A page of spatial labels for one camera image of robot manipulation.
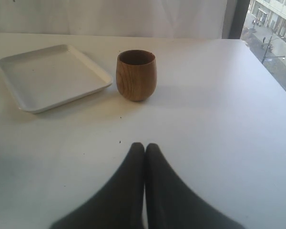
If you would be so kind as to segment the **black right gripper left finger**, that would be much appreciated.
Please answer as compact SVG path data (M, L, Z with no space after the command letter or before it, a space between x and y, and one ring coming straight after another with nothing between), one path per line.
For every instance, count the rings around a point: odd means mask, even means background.
M142 229L144 146L133 143L108 182L53 229Z

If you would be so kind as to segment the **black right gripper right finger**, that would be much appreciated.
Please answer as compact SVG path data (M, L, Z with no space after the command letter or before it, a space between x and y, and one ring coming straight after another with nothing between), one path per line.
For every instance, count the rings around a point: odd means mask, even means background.
M196 195L155 143L150 143L145 152L145 198L151 229L243 228Z

